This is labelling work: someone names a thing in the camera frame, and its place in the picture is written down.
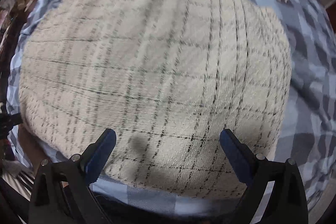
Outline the cream plaid tweed jacket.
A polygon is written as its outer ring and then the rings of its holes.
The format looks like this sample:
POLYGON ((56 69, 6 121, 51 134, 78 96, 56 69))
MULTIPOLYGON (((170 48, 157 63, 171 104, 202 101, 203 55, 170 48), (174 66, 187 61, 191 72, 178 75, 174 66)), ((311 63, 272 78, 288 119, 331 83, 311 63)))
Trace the cream plaid tweed jacket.
POLYGON ((245 190, 220 132, 272 157, 290 78, 280 20, 250 0, 62 0, 24 47, 19 102, 65 156, 111 128, 109 177, 217 200, 245 190))

